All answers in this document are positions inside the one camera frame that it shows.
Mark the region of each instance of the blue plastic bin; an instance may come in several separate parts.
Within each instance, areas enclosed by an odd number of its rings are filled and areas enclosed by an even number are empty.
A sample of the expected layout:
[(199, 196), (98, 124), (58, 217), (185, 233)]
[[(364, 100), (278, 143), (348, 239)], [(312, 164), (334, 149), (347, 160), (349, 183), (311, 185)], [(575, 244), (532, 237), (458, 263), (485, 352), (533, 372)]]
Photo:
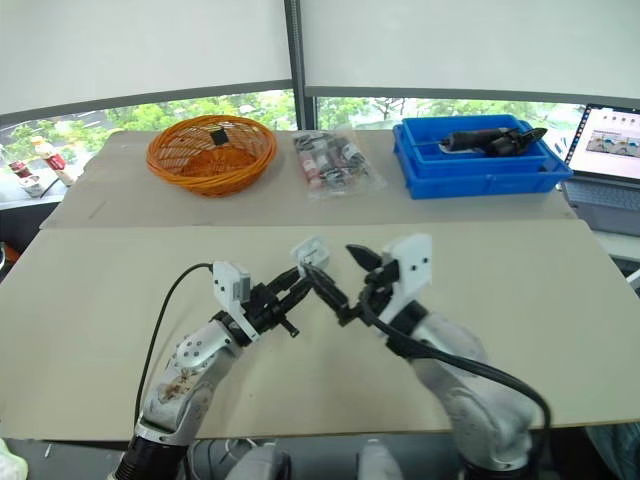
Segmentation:
[(517, 128), (521, 132), (531, 129), (513, 115), (405, 118), (399, 137), (416, 172), (421, 176), (454, 175), (460, 171), (469, 175), (537, 172), (547, 159), (546, 152), (538, 143), (531, 145), (523, 155), (499, 158), (487, 157), (482, 152), (446, 153), (437, 144), (453, 132), (501, 127)]
[[(530, 128), (525, 122), (522, 124), (526, 129)], [(454, 130), (461, 131), (464, 130), (464, 127), (454, 127)], [(544, 142), (537, 142), (535, 146), (544, 153), (544, 160), (533, 172), (478, 173), (476, 171), (477, 165), (472, 165), (473, 172), (465, 170), (463, 166), (457, 166), (455, 170), (442, 171), (441, 174), (424, 175), (416, 168), (414, 157), (407, 151), (406, 135), (403, 135), (402, 125), (396, 125), (393, 128), (393, 134), (395, 137), (394, 153), (400, 161), (407, 188), (414, 199), (543, 193), (551, 191), (557, 183), (566, 180), (573, 174), (571, 169), (554, 155)], [(468, 158), (465, 161), (467, 164), (473, 164), (478, 160)]]

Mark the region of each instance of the laptop screen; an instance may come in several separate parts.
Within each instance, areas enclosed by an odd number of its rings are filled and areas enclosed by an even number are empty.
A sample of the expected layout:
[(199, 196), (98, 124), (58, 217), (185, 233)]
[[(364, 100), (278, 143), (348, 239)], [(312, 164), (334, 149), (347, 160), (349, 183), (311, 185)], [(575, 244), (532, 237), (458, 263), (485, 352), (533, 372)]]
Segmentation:
[(640, 110), (587, 105), (567, 162), (578, 174), (640, 180)]

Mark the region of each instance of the roller blind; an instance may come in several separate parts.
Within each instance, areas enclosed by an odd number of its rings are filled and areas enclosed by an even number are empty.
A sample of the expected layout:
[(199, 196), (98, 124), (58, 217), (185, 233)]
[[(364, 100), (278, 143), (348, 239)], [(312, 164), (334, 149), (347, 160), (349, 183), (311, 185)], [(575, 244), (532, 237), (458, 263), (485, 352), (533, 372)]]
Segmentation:
[(308, 94), (373, 87), (640, 99), (638, 0), (301, 2)]
[(282, 0), (0, 0), (0, 114), (290, 78)]

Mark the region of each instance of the laptop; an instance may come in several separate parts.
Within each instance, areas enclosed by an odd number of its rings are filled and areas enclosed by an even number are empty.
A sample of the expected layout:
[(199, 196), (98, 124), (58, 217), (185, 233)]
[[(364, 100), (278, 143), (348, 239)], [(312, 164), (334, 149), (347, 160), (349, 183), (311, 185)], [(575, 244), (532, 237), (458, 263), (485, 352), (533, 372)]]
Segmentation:
[(592, 230), (640, 236), (640, 109), (586, 106), (565, 198)]

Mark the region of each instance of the green trees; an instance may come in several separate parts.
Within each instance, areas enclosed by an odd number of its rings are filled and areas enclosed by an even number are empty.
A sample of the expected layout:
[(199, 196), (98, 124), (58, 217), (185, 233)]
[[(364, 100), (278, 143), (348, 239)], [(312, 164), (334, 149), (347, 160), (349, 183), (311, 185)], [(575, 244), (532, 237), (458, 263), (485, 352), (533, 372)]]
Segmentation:
[[(390, 128), (402, 117), (488, 115), (509, 113), (534, 126), (575, 129), (577, 106), (493, 100), (427, 100), (416, 98), (319, 97), (318, 128), (334, 129), (346, 123), (354, 128)], [(56, 118), (19, 125), (10, 134), (7, 151), (14, 160), (36, 158), (31, 137), (41, 135), (58, 145), (71, 162), (77, 152), (94, 154), (115, 130), (163, 130), (199, 115), (237, 115), (254, 119), (272, 130), (294, 130), (292, 90), (252, 92), (218, 97), (175, 100), (104, 110), (98, 125), (82, 119)]]

